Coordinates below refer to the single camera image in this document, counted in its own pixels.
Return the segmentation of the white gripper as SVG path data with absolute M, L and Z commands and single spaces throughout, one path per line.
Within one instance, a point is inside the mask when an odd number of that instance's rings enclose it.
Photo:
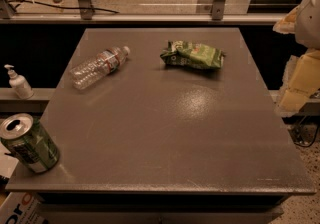
M 308 49 L 300 57 L 291 55 L 279 90 L 280 112 L 298 112 L 320 88 L 320 0 L 302 0 L 273 26 L 280 34 L 294 34 L 296 42 Z

